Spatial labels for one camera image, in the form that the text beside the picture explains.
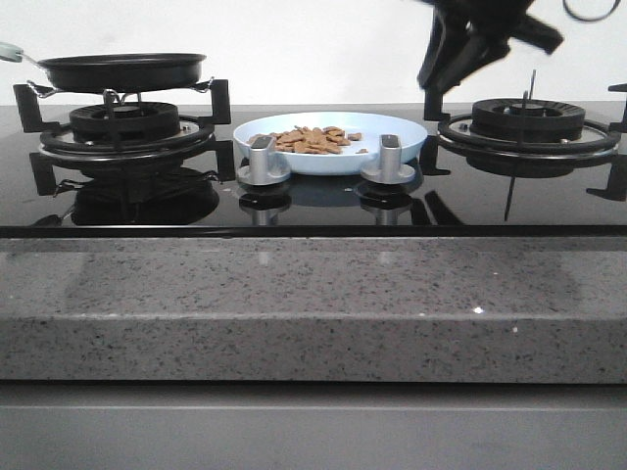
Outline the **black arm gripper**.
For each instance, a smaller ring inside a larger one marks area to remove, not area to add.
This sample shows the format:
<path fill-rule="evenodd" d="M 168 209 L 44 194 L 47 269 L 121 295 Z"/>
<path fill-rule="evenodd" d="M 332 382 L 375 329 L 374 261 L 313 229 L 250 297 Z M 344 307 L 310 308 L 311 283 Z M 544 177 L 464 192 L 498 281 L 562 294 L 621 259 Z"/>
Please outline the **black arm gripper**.
<path fill-rule="evenodd" d="M 504 58 L 515 38 L 551 54 L 563 41 L 531 17 L 532 1 L 426 1 L 433 7 L 429 44 L 417 80 L 423 90 L 448 92 L 479 69 Z"/>

